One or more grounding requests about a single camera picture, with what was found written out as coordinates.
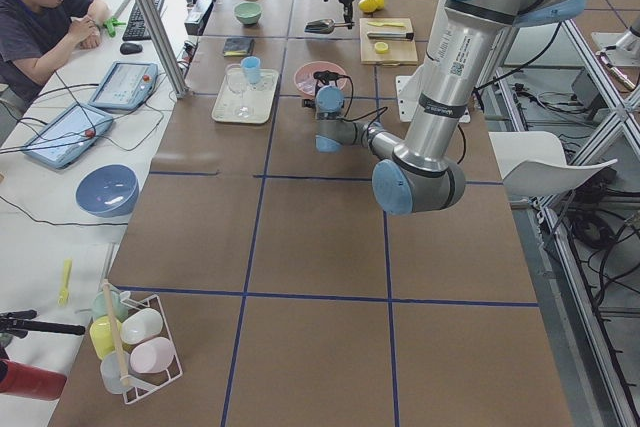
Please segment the cream serving tray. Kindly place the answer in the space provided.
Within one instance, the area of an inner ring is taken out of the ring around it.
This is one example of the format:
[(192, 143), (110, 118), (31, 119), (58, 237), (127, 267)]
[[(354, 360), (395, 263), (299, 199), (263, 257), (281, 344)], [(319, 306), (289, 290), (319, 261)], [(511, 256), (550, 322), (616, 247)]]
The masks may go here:
[(274, 69), (262, 69), (261, 81), (247, 84), (243, 94), (233, 92), (224, 77), (211, 111), (218, 123), (265, 124), (271, 117), (280, 74)]

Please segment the teach pendant tablet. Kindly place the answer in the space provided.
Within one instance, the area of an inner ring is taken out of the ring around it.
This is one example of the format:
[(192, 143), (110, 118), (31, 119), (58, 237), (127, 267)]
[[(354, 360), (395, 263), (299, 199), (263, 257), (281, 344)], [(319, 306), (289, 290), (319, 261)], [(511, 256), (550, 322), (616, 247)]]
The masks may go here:
[(155, 63), (114, 62), (88, 104), (107, 111), (134, 111), (152, 95), (158, 75)]
[(113, 120), (111, 114), (92, 106), (72, 104), (26, 142), (21, 151), (49, 168), (66, 168), (111, 128)]

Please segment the yellow cup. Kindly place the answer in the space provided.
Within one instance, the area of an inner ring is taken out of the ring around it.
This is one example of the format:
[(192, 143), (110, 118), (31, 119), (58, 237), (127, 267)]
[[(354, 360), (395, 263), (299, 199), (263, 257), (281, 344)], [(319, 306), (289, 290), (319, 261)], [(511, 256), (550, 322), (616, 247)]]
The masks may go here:
[(94, 320), (90, 326), (89, 335), (96, 356), (100, 360), (103, 360), (108, 354), (115, 351), (115, 343), (108, 316), (104, 315)]

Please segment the aluminium frame post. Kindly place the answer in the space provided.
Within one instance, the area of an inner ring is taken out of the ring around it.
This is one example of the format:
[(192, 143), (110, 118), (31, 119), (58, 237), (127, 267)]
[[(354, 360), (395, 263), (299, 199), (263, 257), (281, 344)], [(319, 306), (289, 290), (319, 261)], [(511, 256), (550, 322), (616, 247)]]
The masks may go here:
[(174, 56), (174, 51), (167, 35), (166, 29), (161, 21), (160, 14), (152, 0), (135, 0), (149, 29), (151, 40), (156, 53), (164, 67), (166, 77), (170, 81), (177, 99), (184, 98), (188, 93), (188, 87), (184, 80), (183, 73), (178, 61)]

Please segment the black computer mouse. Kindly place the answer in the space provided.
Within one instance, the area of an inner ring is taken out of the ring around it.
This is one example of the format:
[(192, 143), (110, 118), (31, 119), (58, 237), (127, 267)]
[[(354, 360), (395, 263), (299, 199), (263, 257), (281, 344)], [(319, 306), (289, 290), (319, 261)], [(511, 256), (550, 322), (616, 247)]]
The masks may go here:
[(133, 55), (143, 51), (143, 46), (135, 42), (123, 42), (119, 49), (122, 55)]

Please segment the clear wine glass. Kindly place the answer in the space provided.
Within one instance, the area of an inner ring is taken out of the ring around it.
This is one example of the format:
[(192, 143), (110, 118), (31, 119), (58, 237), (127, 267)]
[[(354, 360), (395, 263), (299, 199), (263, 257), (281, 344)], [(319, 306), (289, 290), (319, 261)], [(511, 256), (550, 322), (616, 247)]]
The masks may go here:
[(241, 119), (251, 117), (251, 108), (245, 102), (247, 80), (240, 64), (230, 64), (225, 70), (226, 84), (236, 98), (235, 115)]

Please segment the yellow plastic fork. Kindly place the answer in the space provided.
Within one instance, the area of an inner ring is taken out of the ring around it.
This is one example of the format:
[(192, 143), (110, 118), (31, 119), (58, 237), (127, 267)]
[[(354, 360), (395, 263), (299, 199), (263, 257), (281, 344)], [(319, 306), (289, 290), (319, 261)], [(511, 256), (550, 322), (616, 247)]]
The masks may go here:
[(73, 262), (71, 259), (65, 259), (63, 262), (61, 285), (58, 294), (58, 304), (65, 306), (69, 299), (69, 281), (72, 271)]

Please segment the lemon half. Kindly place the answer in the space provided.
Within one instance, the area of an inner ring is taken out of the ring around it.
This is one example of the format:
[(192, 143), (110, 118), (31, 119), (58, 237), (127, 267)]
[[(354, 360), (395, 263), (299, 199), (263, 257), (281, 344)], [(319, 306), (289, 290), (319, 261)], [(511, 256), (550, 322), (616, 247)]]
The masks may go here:
[(390, 51), (390, 48), (386, 42), (379, 41), (374, 43), (374, 51), (377, 54), (386, 54)]

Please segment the near teach pendant tablet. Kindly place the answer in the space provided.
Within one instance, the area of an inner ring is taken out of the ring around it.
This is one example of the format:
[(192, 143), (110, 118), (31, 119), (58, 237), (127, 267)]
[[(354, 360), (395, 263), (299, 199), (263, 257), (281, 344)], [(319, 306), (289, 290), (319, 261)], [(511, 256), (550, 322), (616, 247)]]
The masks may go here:
[(113, 120), (111, 114), (92, 106), (72, 104), (26, 142), (21, 151), (49, 168), (66, 168), (111, 128)]

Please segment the red bottle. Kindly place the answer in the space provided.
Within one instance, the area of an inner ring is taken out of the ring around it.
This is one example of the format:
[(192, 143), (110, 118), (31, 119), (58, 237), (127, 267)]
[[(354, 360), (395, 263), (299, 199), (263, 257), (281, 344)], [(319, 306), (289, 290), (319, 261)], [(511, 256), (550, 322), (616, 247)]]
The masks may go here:
[(1, 360), (1, 393), (52, 401), (62, 394), (67, 376), (58, 372)]

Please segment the pink cup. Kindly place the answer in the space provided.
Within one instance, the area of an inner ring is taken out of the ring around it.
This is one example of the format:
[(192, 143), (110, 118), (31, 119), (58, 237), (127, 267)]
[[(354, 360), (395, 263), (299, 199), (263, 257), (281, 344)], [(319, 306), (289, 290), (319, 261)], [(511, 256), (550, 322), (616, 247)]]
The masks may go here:
[(175, 347), (166, 337), (155, 337), (137, 345), (130, 354), (130, 365), (137, 373), (159, 373), (173, 362)]

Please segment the far teach pendant tablet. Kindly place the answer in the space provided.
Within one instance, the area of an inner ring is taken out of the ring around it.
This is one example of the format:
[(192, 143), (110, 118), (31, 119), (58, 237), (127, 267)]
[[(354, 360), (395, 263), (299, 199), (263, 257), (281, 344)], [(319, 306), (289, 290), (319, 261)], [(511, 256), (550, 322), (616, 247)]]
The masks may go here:
[(158, 75), (155, 63), (114, 62), (88, 104), (107, 111), (134, 111), (152, 95)]

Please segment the whole yellow lemon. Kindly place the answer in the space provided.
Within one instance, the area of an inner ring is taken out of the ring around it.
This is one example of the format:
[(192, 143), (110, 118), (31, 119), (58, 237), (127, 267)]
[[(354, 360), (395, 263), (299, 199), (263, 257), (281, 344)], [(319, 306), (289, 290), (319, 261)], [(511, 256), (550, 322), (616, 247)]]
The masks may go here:
[(385, 8), (386, 0), (360, 0), (358, 8), (365, 14), (372, 14)]

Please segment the silver black knife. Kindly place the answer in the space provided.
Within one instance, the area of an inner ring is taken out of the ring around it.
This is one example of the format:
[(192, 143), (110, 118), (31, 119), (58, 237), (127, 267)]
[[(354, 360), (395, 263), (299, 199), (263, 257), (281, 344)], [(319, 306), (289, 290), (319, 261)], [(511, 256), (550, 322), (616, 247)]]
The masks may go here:
[(413, 32), (376, 32), (369, 31), (366, 37), (372, 40), (389, 40), (389, 41), (412, 41), (414, 39)]

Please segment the wooden cutting board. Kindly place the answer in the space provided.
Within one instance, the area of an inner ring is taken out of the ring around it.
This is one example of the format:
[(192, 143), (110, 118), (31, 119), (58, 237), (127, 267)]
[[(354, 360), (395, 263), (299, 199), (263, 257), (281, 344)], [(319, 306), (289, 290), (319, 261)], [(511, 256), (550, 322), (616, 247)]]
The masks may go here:
[[(367, 25), (367, 21), (402, 22), (406, 29), (392, 27), (374, 27)], [(377, 54), (374, 51), (374, 43), (380, 40), (372, 40), (366, 37), (369, 31), (376, 32), (413, 32), (413, 25), (409, 18), (381, 18), (381, 19), (361, 19), (360, 29), (360, 56), (361, 62), (365, 65), (416, 65), (418, 55), (416, 43), (412, 41), (389, 41), (382, 40), (389, 45), (390, 51), (386, 54)]]

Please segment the blue bowl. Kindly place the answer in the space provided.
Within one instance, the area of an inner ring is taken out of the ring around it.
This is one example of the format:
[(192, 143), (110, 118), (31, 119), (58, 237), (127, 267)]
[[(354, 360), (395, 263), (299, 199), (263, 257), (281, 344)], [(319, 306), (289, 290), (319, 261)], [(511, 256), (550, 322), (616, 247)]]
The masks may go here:
[(76, 189), (75, 200), (91, 215), (112, 218), (131, 214), (139, 191), (138, 178), (130, 167), (111, 164), (87, 174)]

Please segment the metal ice scoop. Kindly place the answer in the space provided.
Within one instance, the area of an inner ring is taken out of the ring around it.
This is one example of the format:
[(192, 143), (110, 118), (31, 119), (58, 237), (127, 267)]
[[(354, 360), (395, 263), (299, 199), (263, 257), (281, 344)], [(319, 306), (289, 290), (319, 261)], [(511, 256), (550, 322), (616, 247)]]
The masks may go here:
[(353, 27), (353, 22), (336, 22), (333, 19), (319, 19), (308, 22), (304, 28), (304, 32), (317, 35), (329, 35), (339, 28), (352, 29)]

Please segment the seated person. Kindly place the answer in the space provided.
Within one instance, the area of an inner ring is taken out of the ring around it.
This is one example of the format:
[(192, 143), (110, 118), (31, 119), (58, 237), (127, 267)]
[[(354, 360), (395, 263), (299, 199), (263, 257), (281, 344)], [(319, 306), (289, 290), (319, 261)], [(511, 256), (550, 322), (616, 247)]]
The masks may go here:
[(1, 0), (1, 82), (24, 104), (72, 53), (101, 44), (103, 0)]

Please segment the green plastic tool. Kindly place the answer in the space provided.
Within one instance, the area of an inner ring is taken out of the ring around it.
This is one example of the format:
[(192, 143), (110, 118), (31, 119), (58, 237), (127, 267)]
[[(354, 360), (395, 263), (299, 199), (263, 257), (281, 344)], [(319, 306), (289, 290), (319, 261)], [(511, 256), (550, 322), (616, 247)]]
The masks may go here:
[(111, 18), (107, 19), (103, 23), (103, 27), (106, 29), (107, 35), (110, 38), (114, 38), (116, 36), (116, 28), (117, 27), (121, 27), (121, 26), (125, 26), (125, 25), (126, 25), (125, 22), (120, 21), (116, 17), (111, 17)]

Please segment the green bowl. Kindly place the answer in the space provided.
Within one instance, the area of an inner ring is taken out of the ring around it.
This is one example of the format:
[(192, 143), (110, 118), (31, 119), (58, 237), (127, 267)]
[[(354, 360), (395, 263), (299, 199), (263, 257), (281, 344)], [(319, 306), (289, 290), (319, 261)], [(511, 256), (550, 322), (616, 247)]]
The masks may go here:
[(262, 16), (261, 5), (257, 2), (249, 1), (238, 3), (234, 7), (234, 16), (242, 25), (255, 25)]

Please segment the white cup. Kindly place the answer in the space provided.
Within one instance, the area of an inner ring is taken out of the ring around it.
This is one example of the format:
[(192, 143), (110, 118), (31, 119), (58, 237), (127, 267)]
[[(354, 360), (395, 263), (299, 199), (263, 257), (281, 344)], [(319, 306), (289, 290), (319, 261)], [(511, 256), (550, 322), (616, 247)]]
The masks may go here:
[(127, 318), (121, 326), (121, 339), (129, 345), (139, 344), (158, 335), (163, 328), (161, 314), (153, 308), (144, 308)]

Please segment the light blue cup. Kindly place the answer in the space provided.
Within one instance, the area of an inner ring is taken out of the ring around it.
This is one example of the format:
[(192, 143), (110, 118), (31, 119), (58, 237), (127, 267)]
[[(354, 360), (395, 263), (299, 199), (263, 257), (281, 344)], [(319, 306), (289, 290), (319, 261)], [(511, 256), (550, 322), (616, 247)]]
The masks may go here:
[(250, 85), (257, 85), (261, 80), (261, 60), (256, 56), (245, 57), (241, 61), (245, 79)]

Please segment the pink bowl of ice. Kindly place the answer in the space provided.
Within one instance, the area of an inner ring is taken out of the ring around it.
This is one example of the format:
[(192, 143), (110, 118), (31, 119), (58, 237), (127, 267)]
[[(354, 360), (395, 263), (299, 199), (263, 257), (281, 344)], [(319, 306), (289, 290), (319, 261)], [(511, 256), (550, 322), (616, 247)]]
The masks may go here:
[(331, 71), (345, 75), (346, 71), (339, 65), (329, 61), (312, 61), (298, 68), (294, 74), (294, 85), (302, 98), (311, 99), (315, 95), (315, 72)]

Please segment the green cup in rack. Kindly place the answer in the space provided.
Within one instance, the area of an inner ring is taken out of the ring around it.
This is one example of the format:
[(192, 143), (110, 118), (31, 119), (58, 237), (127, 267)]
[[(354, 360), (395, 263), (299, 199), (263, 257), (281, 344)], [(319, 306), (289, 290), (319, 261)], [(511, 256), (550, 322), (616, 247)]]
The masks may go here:
[[(128, 317), (128, 307), (121, 302), (120, 294), (116, 293), (115, 291), (111, 292), (111, 300), (115, 317), (120, 322), (124, 322)], [(106, 300), (103, 294), (98, 294), (94, 298), (91, 312), (93, 321), (108, 314)]]

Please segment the yellow plastic knife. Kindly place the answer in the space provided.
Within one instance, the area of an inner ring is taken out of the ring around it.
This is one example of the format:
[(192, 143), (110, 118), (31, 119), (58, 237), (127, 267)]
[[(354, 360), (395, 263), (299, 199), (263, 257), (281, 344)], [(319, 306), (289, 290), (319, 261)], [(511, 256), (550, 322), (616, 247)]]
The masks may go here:
[(406, 29), (405, 24), (402, 22), (367, 21), (367, 25), (374, 26), (374, 27), (392, 27), (392, 28)]

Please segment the dark folded cloth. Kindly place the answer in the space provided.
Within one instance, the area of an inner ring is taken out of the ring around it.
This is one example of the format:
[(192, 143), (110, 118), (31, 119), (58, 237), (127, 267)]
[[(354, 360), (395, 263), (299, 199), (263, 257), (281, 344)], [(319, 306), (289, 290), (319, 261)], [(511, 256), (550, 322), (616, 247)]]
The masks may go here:
[(248, 57), (253, 55), (255, 41), (253, 38), (230, 37), (223, 46), (224, 57)]

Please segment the clear cup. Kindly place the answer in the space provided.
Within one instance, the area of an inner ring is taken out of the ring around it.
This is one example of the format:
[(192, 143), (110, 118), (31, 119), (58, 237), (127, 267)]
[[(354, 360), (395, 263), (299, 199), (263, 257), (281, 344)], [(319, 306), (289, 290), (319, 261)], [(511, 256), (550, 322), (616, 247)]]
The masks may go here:
[(121, 380), (120, 364), (115, 351), (101, 360), (100, 374), (106, 391), (111, 394), (124, 394), (132, 388)]

